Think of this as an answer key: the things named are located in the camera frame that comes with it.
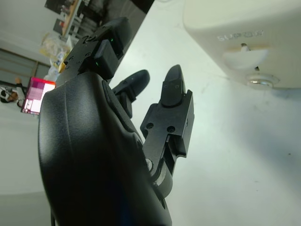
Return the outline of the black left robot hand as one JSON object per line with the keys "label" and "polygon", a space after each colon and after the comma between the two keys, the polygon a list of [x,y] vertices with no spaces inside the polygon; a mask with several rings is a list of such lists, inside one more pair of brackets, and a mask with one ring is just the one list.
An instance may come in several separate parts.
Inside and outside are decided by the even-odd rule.
{"label": "black left robot hand", "polygon": [[173,66],[159,102],[136,129],[132,103],[149,73],[141,70],[109,86],[130,38],[129,21],[120,17],[80,39],[55,89],[43,97],[38,151],[52,224],[172,224],[165,198],[176,160],[188,153],[193,93],[181,67]]}

